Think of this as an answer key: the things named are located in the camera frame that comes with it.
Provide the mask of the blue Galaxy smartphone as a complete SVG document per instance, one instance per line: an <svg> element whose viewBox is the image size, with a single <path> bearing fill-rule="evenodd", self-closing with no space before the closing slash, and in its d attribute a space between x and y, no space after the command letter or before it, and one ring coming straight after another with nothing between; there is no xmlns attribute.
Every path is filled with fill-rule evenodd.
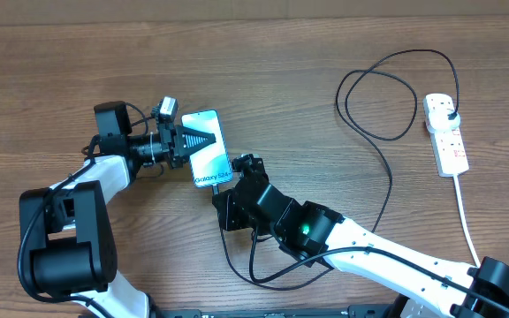
<svg viewBox="0 0 509 318"><path fill-rule="evenodd" d="M224 136L215 110L185 114L182 125L199 132L213 133L216 142L190 155L193 181L197 187L213 186L232 181L231 162L224 144Z"/></svg>

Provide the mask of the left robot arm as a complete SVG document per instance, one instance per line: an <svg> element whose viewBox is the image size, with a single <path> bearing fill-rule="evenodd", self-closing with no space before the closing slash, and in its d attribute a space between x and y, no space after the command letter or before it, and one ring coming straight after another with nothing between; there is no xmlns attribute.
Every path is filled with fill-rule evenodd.
<svg viewBox="0 0 509 318"><path fill-rule="evenodd" d="M171 97L141 120L155 120L156 130L135 135L130 106L95 106L98 133L83 150L82 167L59 183L20 195L17 271L31 298L73 302L96 317L161 316L152 297L118 270L107 204L136 180L141 167L180 168L217 139L175 124L178 103Z"/></svg>

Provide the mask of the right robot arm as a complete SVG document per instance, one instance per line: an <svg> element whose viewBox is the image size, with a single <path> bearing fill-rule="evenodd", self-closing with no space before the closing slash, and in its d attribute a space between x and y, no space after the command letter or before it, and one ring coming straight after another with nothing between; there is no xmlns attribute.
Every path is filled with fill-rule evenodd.
<svg viewBox="0 0 509 318"><path fill-rule="evenodd" d="M509 266L486 257L475 266L422 254L368 231L335 210L298 203L273 186L262 158L225 159L238 183L213 196L224 231L270 235L296 262L287 274L318 262L366 277L439 317L509 317Z"/></svg>

